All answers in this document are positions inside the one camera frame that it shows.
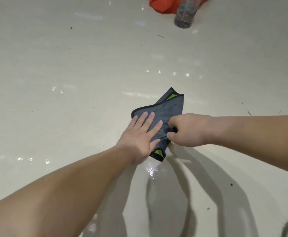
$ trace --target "green corner patch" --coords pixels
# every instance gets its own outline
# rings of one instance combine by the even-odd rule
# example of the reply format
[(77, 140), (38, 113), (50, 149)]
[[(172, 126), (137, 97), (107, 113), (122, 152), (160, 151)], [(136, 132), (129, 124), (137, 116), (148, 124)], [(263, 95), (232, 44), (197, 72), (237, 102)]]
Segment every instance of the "green corner patch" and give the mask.
[(156, 154), (158, 154), (158, 155), (160, 155), (161, 157), (164, 158), (163, 152), (161, 150), (156, 150), (154, 153), (156, 153)]
[(175, 96), (177, 96), (177, 95), (176, 95), (176, 94), (172, 94), (170, 97), (168, 97), (167, 100), (169, 100), (169, 99), (171, 99), (171, 98), (173, 98), (173, 97), (175, 97)]

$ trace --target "right hand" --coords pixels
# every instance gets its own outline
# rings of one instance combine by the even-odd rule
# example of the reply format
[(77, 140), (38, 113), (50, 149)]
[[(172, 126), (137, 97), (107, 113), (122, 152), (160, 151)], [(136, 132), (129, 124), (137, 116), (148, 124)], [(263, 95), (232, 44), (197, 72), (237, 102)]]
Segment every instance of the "right hand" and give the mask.
[(212, 118), (212, 116), (193, 113), (173, 116), (168, 124), (177, 127), (178, 132), (168, 132), (167, 138), (175, 144), (188, 147), (210, 144), (208, 123)]

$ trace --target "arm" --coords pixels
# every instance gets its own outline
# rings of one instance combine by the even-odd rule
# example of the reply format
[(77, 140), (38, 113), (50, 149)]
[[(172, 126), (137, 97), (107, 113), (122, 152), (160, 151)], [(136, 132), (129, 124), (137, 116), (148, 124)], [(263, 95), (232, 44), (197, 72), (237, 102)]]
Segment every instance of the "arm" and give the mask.
[(0, 201), (0, 236), (78, 236), (97, 211), (110, 183), (140, 162), (159, 140), (154, 113), (134, 117), (115, 147), (79, 160), (30, 183)]
[(184, 114), (169, 124), (168, 138), (183, 146), (216, 144), (288, 171), (288, 116), (211, 117)]

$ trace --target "glossy white paint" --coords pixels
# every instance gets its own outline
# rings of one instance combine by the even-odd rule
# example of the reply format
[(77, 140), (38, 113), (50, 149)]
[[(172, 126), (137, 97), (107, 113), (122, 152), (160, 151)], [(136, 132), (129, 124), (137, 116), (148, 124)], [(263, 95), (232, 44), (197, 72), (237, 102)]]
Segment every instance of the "glossy white paint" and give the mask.
[[(0, 199), (113, 146), (169, 87), (184, 112), (288, 114), (288, 0), (173, 19), (148, 0), (0, 0)], [(288, 172), (211, 145), (174, 155), (128, 169), (82, 235), (280, 235)]]

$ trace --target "clear plastic bottle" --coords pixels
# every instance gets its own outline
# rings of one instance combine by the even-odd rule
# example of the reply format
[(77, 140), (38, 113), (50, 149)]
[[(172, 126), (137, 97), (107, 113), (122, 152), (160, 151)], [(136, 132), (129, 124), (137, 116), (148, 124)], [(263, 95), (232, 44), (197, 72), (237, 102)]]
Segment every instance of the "clear plastic bottle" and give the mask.
[(181, 0), (174, 23), (180, 28), (189, 28), (198, 10), (201, 0)]

